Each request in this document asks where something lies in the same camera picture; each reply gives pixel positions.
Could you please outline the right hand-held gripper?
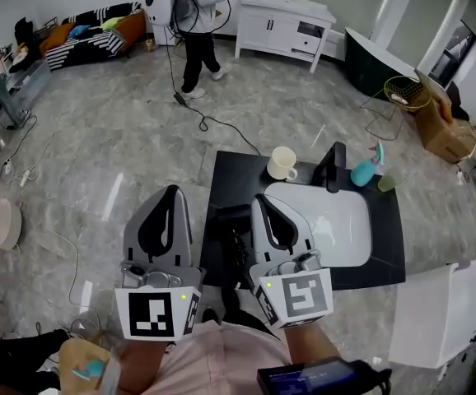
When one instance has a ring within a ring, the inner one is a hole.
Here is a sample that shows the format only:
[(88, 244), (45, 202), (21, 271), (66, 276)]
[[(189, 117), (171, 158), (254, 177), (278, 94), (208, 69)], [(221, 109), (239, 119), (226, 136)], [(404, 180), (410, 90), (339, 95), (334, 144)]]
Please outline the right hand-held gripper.
[[(320, 252), (312, 250), (310, 225), (299, 212), (258, 193), (251, 203), (251, 235), (258, 263), (250, 268), (252, 294), (272, 329), (313, 323), (333, 313), (330, 270), (321, 266)], [(299, 256), (287, 260), (292, 255)]]

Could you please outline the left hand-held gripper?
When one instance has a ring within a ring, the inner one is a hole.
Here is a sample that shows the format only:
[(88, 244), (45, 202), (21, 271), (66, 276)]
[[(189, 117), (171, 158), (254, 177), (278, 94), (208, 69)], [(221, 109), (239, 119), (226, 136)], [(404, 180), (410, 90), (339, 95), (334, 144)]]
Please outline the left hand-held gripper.
[(152, 194), (130, 218), (124, 257), (131, 261), (120, 264), (124, 280), (115, 290), (126, 339), (177, 342), (193, 331), (202, 270), (191, 267), (192, 243), (188, 205), (178, 186)]

